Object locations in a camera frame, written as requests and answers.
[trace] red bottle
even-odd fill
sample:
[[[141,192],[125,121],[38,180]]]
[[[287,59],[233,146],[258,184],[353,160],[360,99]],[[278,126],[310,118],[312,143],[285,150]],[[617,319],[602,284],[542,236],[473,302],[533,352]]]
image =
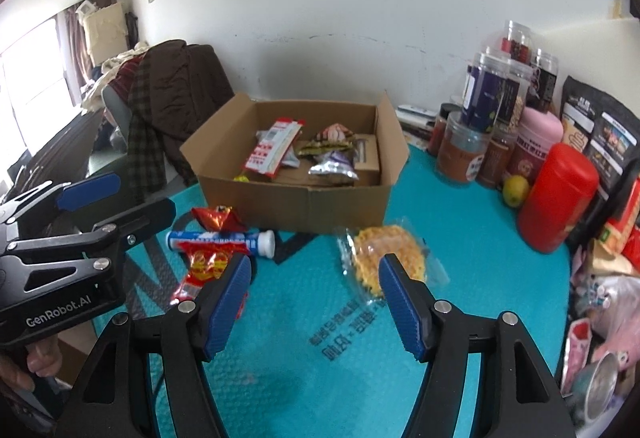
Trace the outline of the red bottle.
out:
[[[567,144],[553,145],[518,214],[522,239],[539,252],[553,252],[584,214],[599,182],[585,155]]]

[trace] human hand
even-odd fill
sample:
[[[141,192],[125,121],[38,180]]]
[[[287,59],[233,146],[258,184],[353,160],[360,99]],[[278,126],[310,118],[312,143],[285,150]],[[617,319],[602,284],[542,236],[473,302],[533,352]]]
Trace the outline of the human hand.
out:
[[[58,336],[27,346],[27,367],[38,376],[54,376],[62,366],[62,352],[58,346]],[[0,378],[12,389],[33,391],[33,379],[21,370],[7,356],[0,355]]]

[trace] black lid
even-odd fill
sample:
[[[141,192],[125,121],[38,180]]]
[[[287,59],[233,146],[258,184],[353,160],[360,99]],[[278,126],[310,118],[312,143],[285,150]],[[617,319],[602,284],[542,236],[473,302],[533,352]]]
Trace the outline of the black lid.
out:
[[[451,113],[455,113],[456,111],[460,111],[460,106],[457,104],[453,104],[451,102],[445,102],[440,105],[440,116],[447,120]]]

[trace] round waffle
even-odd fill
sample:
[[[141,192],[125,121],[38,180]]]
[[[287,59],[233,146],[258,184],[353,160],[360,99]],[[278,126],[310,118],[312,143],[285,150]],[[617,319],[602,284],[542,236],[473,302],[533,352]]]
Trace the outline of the round waffle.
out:
[[[382,297],[378,280],[380,259],[395,254],[411,279],[426,280],[424,254],[414,237],[399,225],[369,227],[353,238],[355,274],[373,296]]]

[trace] plaid jacket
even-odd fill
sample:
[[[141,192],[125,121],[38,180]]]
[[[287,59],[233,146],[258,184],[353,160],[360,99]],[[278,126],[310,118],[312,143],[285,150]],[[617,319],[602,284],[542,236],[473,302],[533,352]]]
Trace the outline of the plaid jacket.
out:
[[[145,53],[128,100],[129,175],[139,202],[166,185],[164,156],[186,183],[195,182],[180,146],[231,97],[211,46],[172,40]]]

